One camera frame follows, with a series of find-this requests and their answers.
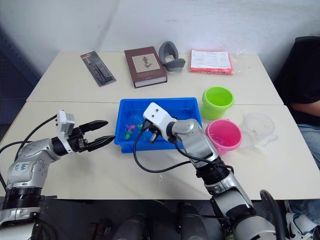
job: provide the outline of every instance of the white table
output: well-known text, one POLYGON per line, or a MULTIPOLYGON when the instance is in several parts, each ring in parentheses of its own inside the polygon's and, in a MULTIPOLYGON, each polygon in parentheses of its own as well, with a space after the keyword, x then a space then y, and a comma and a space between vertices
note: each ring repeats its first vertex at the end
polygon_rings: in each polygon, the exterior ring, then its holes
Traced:
POLYGON ((196 97, 222 86, 234 94, 235 105, 282 105, 273 83, 257 55, 247 55, 243 71, 234 75, 189 72, 189 55, 181 54, 186 65, 180 73, 168 73, 167 83, 135 89, 123 52, 99 52, 116 82, 99 87, 83 63, 83 52, 60 52, 27 101, 119 103, 123 98, 196 97))
MULTIPOLYGON (((1 146, 20 141, 39 123, 64 109, 75 116, 76 126, 93 121, 108 120, 99 130, 88 132, 85 137, 95 138, 115 132, 118 103, 84 102, 27 102, 7 132, 1 146)), ((278 140, 264 148, 236 149, 222 157, 234 167, 235 176, 252 200, 259 200, 259 191, 268 190, 275 199, 320 198, 320 172, 300 134, 297 125, 284 105, 236 105, 225 113, 235 123, 241 122, 244 112, 258 111, 268 115, 275 123, 278 140)), ((209 121, 203 121, 205 127, 209 121)), ((52 121, 31 140, 56 136, 52 121)), ((0 169, 4 179, 13 162, 18 146, 5 150, 0 156, 0 169)), ((138 152, 142 164, 160 169, 186 158, 176 150, 138 152)), ((132 154, 121 153, 114 143, 93 152, 63 156, 49 167, 42 191, 60 199, 190 199, 207 200, 209 194, 195 169, 187 164, 155 174, 141 170, 132 154)))

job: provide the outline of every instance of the person's arm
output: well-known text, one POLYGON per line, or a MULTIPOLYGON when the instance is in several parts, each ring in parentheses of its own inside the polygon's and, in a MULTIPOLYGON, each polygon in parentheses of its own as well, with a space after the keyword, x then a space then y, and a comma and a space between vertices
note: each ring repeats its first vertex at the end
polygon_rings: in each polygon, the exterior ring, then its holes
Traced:
POLYGON ((312 103, 291 103, 292 109, 320 117, 320 100, 312 103))

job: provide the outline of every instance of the label on robot arm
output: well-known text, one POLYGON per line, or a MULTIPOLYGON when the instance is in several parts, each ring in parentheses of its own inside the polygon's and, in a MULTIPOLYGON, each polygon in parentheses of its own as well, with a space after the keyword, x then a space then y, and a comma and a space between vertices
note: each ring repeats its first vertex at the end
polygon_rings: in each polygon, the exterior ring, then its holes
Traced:
POLYGON ((13 177, 24 175, 26 172, 29 172, 30 166, 30 161, 17 162, 12 168, 11 175, 13 177))

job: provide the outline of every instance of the black cable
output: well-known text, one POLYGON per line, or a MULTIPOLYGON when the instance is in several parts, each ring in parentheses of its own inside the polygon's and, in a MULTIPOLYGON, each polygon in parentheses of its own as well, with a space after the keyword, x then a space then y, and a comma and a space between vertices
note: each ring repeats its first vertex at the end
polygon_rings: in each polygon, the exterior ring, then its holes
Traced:
POLYGON ((215 216, 215 215, 200 215, 203 218, 209 218, 209 219, 228 219, 227 217, 219 217, 219 216, 215 216))
POLYGON ((48 227, 53 232, 54 240, 58 240, 59 239, 58 232, 57 232, 57 230, 55 229, 54 226, 52 226, 50 223, 48 223, 48 222, 46 222, 46 221, 44 221, 44 220, 42 220, 40 218, 38 218, 37 221, 40 222, 41 224, 45 225, 46 227, 48 227))
POLYGON ((235 173, 234 168, 232 166, 225 165, 225 164, 217 164, 217 163, 214 163, 214 162, 209 161, 209 160, 204 159, 204 158, 191 156, 191 155, 187 154, 186 152, 182 151, 182 149, 179 147, 177 141, 174 141, 173 143, 175 145, 175 148, 178 150, 178 152, 181 153, 183 156, 189 158, 189 159, 193 159, 193 160, 196 160, 196 161, 199 161, 199 162, 205 162, 207 164, 213 164, 214 166, 217 166, 219 168, 230 169, 233 174, 235 173))
POLYGON ((169 171, 169 170, 172 170, 172 169, 175 169, 177 167, 180 167, 182 165, 185 165, 185 164, 189 164, 190 161, 183 161, 183 162, 180 162, 176 165, 173 165, 173 166, 170 166, 168 168, 165 168, 165 169, 161 169, 161 170, 151 170, 151 169, 148 169, 148 168, 145 168, 144 166, 142 166, 140 164, 140 162, 138 161, 138 158, 137 158, 137 143, 138 143, 138 140, 140 139, 140 137, 142 136, 142 134, 145 132, 145 129, 142 129, 140 132, 139 132, 139 135, 136 137, 135 141, 134 141, 134 144, 133 144, 133 157, 134 157, 134 160, 136 162, 136 164, 143 170, 145 170, 146 172, 149 172, 149 173, 163 173, 163 172, 166 172, 166 171, 169 171))
POLYGON ((274 227, 275 227, 275 236, 276 240, 285 240, 286 231, 283 225, 283 219, 281 216, 281 212, 276 201, 273 199, 271 194, 266 190, 260 191, 260 197, 262 202, 266 205, 266 208, 269 209, 273 216, 274 227))
MULTIPOLYGON (((31 143, 31 141, 15 141, 15 142, 9 143, 8 145, 5 145, 4 147, 2 147, 2 148, 0 149, 0 154, 3 152, 3 150, 5 150, 5 149, 8 148, 8 147, 11 147, 12 145, 16 145, 16 144, 26 144, 26 143, 31 143)), ((1 182, 4 190, 6 190, 7 185, 6 185, 6 182, 5 182, 4 178, 2 177, 1 172, 0 172, 0 182, 1 182)))
POLYGON ((50 234, 48 232, 47 226, 42 224, 42 231, 44 232, 44 235, 47 240, 51 240, 50 234))
POLYGON ((187 157, 189 159, 197 160, 197 161, 200 161, 200 162, 205 162, 207 164, 213 164, 212 161, 209 161, 209 160, 201 158, 201 157, 191 156, 191 155, 187 154, 186 152, 182 151, 182 149, 179 147, 177 141, 174 141, 173 144, 175 145, 175 148, 178 150, 178 152, 181 153, 183 156, 185 156, 185 157, 187 157))
MULTIPOLYGON (((24 139, 24 141, 28 141, 29 138, 39 129, 41 128, 43 125, 47 124, 48 122, 50 122, 51 120, 55 119, 57 117, 57 115, 54 115, 52 117, 50 117, 48 120, 45 120, 43 123, 41 123, 39 126, 37 126, 35 129, 33 129, 32 132, 29 133, 28 136, 26 136, 26 138, 24 139)), ((21 146, 19 147, 18 151, 16 152, 14 161, 16 161, 18 159, 18 153, 19 151, 24 147, 24 143, 21 144, 21 146)))

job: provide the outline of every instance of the person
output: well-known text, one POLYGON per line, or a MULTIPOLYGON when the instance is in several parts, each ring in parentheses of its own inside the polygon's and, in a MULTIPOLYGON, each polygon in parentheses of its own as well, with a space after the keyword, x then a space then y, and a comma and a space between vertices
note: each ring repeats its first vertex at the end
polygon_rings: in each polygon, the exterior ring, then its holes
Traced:
MULTIPOLYGON (((291 76, 293 85, 286 105, 320 170, 320 43, 290 71, 295 75, 291 76)), ((289 200, 285 206, 290 239, 312 238, 315 227, 320 225, 320 199, 289 200)))

